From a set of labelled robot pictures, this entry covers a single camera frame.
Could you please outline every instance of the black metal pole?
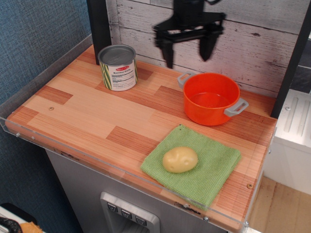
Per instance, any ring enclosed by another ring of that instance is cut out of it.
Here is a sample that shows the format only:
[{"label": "black metal pole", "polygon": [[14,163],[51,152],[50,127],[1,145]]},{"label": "black metal pole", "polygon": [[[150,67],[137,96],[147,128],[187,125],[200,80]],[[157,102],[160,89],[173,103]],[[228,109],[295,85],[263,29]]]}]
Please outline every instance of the black metal pole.
[{"label": "black metal pole", "polygon": [[97,57],[99,51],[111,45],[106,0],[86,0],[86,2],[92,31],[96,64],[99,64]]},{"label": "black metal pole", "polygon": [[310,30],[311,30],[311,3],[309,3],[309,7],[307,9],[305,19],[302,23],[294,51],[292,53],[290,62],[288,64],[281,88],[278,92],[276,102],[274,104],[274,107],[271,113],[271,117],[278,118],[281,113],[284,101],[291,87],[293,77],[298,67],[301,55],[303,53],[303,50],[309,38]]}]

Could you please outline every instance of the wooden floor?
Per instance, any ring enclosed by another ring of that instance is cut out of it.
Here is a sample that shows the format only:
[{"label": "wooden floor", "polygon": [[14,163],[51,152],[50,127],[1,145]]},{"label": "wooden floor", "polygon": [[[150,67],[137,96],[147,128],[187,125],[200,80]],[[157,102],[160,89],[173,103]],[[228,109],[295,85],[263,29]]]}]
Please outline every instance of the wooden floor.
[{"label": "wooden floor", "polygon": [[249,225],[261,233],[311,233],[311,195],[263,177]]}]

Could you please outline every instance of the can lid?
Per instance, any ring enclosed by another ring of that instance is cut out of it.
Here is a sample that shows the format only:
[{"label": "can lid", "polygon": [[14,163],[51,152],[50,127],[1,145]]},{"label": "can lid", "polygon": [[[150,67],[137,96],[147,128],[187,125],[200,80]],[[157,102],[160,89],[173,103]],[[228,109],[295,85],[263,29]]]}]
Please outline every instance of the can lid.
[{"label": "can lid", "polygon": [[135,50],[128,45],[111,45],[98,53],[98,60],[109,66],[129,65],[135,58]]}]

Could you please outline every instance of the gray cabinet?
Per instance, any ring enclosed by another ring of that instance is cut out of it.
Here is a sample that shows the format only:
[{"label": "gray cabinet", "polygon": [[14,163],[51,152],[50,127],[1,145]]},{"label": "gray cabinet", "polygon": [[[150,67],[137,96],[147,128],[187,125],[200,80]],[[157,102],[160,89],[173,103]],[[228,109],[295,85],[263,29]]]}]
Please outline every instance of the gray cabinet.
[{"label": "gray cabinet", "polygon": [[[202,218],[193,216],[181,208],[151,197],[67,157],[48,150],[47,154],[84,233],[110,232],[108,224],[111,224],[111,218],[106,218],[104,214],[107,209],[103,208],[108,207],[101,203],[102,192],[115,196],[158,217],[161,233],[226,232],[215,225],[203,221],[204,216]],[[122,222],[122,224],[127,224],[128,226],[133,225],[132,222],[127,221],[126,223],[126,219],[122,218],[122,216],[120,217],[121,221],[115,221],[112,224],[121,224]]]}]

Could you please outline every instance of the wooden countertop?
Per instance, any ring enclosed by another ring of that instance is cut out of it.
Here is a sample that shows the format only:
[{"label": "wooden countertop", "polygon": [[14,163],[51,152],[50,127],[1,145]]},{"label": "wooden countertop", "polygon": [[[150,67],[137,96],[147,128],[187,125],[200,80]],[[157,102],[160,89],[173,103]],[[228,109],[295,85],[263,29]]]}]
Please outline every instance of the wooden countertop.
[{"label": "wooden countertop", "polygon": [[90,47],[14,111],[6,125],[29,141],[175,205],[186,202],[139,168],[171,130],[183,124],[236,148],[242,159],[212,203],[216,211],[204,212],[190,205],[197,211],[190,213],[208,216],[222,228],[238,232],[241,225],[230,218],[246,221],[276,125],[276,119],[269,117],[275,100],[241,91],[249,102],[245,111],[223,125],[202,126],[183,111],[183,93],[176,79],[179,72],[140,61],[137,67],[138,83],[133,88],[110,91],[103,85]]}]

